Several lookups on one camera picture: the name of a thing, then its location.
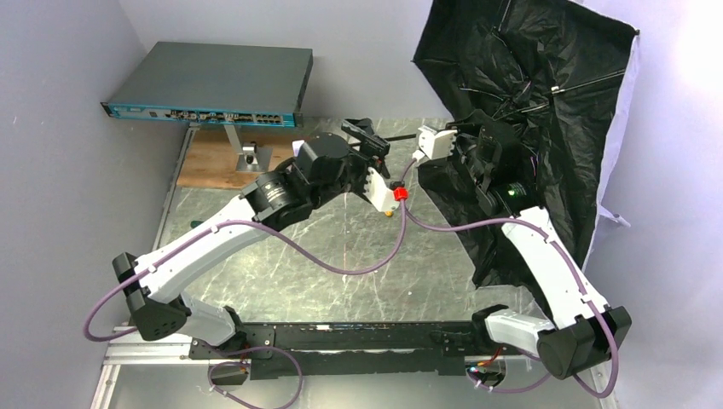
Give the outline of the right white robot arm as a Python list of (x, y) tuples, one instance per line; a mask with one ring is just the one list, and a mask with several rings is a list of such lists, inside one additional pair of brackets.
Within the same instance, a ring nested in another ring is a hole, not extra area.
[(489, 338), (531, 353), (557, 379), (612, 360), (632, 318), (612, 308), (564, 248), (535, 188), (536, 161), (512, 134), (454, 132), (454, 167), (472, 185), (484, 215), (523, 258), (549, 307), (538, 319), (510, 309), (483, 315)]

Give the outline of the lilac folding umbrella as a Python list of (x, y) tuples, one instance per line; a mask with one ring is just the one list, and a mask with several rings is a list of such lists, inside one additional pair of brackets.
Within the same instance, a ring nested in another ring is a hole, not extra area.
[[(435, 1), (414, 53), (461, 131), (509, 133), (531, 152), (536, 191), (579, 266), (627, 126), (638, 47), (637, 28), (574, 1)], [(484, 218), (453, 158), (418, 178), (449, 224)]]

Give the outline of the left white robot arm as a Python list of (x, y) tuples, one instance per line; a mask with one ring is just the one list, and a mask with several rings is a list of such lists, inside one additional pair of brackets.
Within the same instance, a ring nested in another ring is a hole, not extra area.
[(214, 307), (186, 288), (221, 261), (273, 233), (307, 220), (314, 210), (353, 193), (381, 212), (396, 201), (386, 180), (390, 143), (368, 118), (348, 119), (342, 131), (357, 140), (321, 132), (294, 144), (292, 157), (260, 174), (218, 213), (181, 238), (149, 254), (117, 256), (113, 267), (125, 282), (126, 302), (145, 341), (174, 333), (212, 346), (241, 344), (243, 325), (231, 307)]

